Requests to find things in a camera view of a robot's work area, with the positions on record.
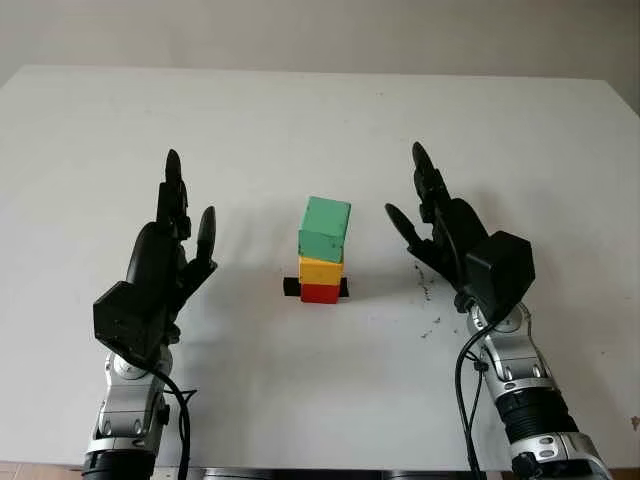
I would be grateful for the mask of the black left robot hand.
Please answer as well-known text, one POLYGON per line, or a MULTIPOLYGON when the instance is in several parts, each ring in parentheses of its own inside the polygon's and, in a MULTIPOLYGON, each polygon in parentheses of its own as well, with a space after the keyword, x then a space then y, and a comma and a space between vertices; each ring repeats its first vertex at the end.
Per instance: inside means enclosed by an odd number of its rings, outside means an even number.
POLYGON ((183 242, 191 236, 188 195, 179 154, 168 151, 165 180, 160 183, 156 219, 140 231, 132 252, 126 281, 151 297, 151 320, 164 344, 176 344, 179 311, 217 269, 213 260, 216 211, 207 207, 201 217, 196 255, 186 259, 183 242))

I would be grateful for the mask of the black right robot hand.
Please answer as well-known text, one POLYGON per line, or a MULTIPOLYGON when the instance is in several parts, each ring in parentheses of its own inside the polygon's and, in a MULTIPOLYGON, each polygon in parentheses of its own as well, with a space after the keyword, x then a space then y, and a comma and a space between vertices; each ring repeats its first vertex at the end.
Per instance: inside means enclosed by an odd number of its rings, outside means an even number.
POLYGON ((465 255, 487 239, 488 233, 468 202, 450 196, 440 170, 418 142, 412 146, 412 157, 419 213, 422 221, 432 226, 431 237, 420 238, 414 224, 395 205, 387 203, 385 211, 407 242, 409 253, 452 285, 455 308, 465 313, 472 305, 471 295, 466 292, 469 280, 465 255))

